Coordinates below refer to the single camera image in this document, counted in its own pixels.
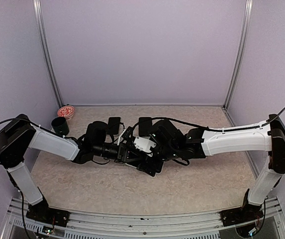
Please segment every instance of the black cup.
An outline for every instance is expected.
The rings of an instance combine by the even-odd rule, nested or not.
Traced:
[[[55,133],[59,134],[61,136],[68,135],[68,133],[69,133],[67,121],[64,117],[54,118],[52,121],[52,127],[53,127]]]

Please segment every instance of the marble-patterned surface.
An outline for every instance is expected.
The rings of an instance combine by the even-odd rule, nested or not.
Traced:
[[[210,127],[229,126],[219,107],[122,106],[79,107],[68,122],[79,137],[95,120],[120,116],[126,126],[139,117],[171,117]],[[184,133],[191,127],[175,123]],[[242,152],[193,159],[187,167],[166,162],[155,177],[111,162],[77,165],[41,152],[32,176],[50,206],[96,213],[182,214],[239,206],[254,176]]]

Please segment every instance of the robotic arm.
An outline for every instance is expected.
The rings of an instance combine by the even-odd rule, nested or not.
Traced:
[[[121,134],[123,141],[114,144],[105,142],[107,124],[101,121],[89,124],[86,134],[75,139],[44,131],[29,124],[26,115],[19,115],[17,118],[26,121],[13,120],[0,131],[0,163],[29,202],[28,218],[52,224],[55,217],[55,224],[65,227],[69,212],[48,207],[24,164],[27,148],[53,153],[78,164],[91,161],[96,155],[136,167],[151,176],[161,172],[165,161],[178,158],[187,165],[189,159],[224,152],[268,152],[254,187],[245,194],[243,206],[221,212],[223,224],[229,226],[254,220],[258,214],[262,216],[260,208],[265,197],[285,174],[285,126],[275,117],[270,115],[271,123],[267,125],[267,121],[262,121],[241,127],[193,128],[187,134],[182,134],[170,120],[163,119],[149,129],[149,139],[133,137],[134,128],[129,127]]]

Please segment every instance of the wall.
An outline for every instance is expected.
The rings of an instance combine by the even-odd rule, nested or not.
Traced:
[[[222,105],[245,3],[42,1],[64,102]]]
[[[56,109],[32,1],[0,0],[0,121],[24,113],[49,127]],[[26,154],[29,168],[36,155],[36,151]],[[0,227],[13,195],[0,166]]]
[[[238,84],[229,112],[237,125],[265,120],[285,106],[285,1],[254,0]],[[281,117],[285,123],[285,112]],[[259,169],[265,158],[252,153]],[[285,215],[285,176],[275,189]]]

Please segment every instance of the bowl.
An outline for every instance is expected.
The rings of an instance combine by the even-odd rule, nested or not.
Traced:
[[[59,117],[65,117],[66,120],[70,120],[75,113],[75,107],[73,106],[63,106],[57,111]]]

